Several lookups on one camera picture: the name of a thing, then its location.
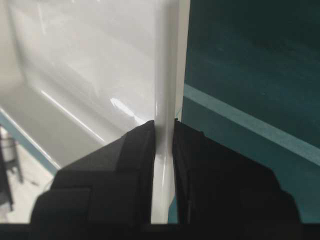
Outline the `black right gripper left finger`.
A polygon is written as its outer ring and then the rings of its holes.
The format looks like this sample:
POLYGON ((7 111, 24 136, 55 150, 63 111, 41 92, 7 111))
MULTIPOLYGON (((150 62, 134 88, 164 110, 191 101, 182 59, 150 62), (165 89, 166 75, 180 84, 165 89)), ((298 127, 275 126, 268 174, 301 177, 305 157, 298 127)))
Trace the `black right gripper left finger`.
POLYGON ((80 215, 96 224, 150 223, 155 138, 150 120, 61 168, 37 198, 31 221, 55 223, 80 215))

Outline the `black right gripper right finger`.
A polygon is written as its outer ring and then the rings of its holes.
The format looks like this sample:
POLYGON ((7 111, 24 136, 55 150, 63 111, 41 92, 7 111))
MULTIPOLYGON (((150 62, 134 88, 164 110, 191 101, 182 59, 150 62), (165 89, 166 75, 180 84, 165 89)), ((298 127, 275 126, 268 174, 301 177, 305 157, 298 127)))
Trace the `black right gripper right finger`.
POLYGON ((172 151, 180 223, 300 223, 295 200, 270 168, 179 121, 172 151))

